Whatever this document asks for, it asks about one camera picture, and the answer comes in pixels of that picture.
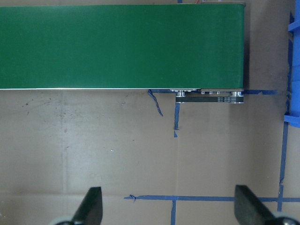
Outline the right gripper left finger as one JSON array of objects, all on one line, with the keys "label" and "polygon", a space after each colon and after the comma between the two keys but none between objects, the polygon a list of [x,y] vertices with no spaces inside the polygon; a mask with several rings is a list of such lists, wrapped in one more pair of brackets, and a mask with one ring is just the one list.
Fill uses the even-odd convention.
[{"label": "right gripper left finger", "polygon": [[71,219],[72,225],[100,225],[103,218],[101,187],[91,187]]}]

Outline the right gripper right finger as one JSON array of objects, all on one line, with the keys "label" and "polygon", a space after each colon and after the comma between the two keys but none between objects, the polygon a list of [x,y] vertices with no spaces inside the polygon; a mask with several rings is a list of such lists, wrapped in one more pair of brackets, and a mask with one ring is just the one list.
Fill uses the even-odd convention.
[{"label": "right gripper right finger", "polygon": [[240,225],[266,225],[275,219],[271,211],[246,185],[236,185],[234,215]]}]

